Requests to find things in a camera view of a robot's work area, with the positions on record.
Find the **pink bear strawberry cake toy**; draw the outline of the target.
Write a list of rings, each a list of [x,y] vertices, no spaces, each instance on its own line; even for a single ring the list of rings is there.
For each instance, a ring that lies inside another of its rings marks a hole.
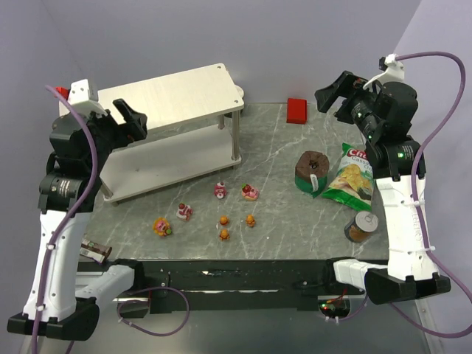
[[[189,204],[180,203],[176,212],[176,217],[183,221],[188,221],[193,214],[193,208]]]

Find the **pink bear cupcake toy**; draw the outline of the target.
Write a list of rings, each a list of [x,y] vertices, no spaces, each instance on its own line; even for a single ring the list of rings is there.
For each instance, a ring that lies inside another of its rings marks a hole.
[[[218,199],[223,199],[226,196],[226,186],[223,181],[219,181],[215,185],[214,195]]]

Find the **pink bear donut toy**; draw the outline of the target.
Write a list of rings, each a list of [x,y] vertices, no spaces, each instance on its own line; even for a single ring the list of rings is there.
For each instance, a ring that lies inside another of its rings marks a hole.
[[[260,191],[250,184],[243,184],[241,188],[241,195],[247,201],[256,201],[259,198]]]

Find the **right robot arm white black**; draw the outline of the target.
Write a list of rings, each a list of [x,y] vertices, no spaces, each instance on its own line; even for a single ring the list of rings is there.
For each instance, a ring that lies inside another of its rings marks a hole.
[[[387,265],[356,259],[332,262],[337,282],[366,291],[376,305],[422,299],[451,290],[429,257],[420,212],[424,210],[426,166],[420,143],[409,135],[417,111],[417,92],[405,83],[367,80],[344,71],[326,88],[316,91],[318,111],[325,113],[338,98],[339,122],[356,125],[366,139],[365,153],[372,167],[386,217],[389,240]]]

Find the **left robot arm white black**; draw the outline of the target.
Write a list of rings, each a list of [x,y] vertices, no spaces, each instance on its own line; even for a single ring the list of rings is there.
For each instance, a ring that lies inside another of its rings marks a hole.
[[[100,308],[135,288],[144,276],[137,261],[116,261],[98,282],[75,290],[80,247],[102,182],[100,172],[111,152],[147,137],[147,117],[123,99],[110,111],[68,113],[57,118],[49,135],[53,148],[40,183],[41,242],[35,279],[22,312],[11,316],[7,331],[49,339],[85,341],[94,332]]]

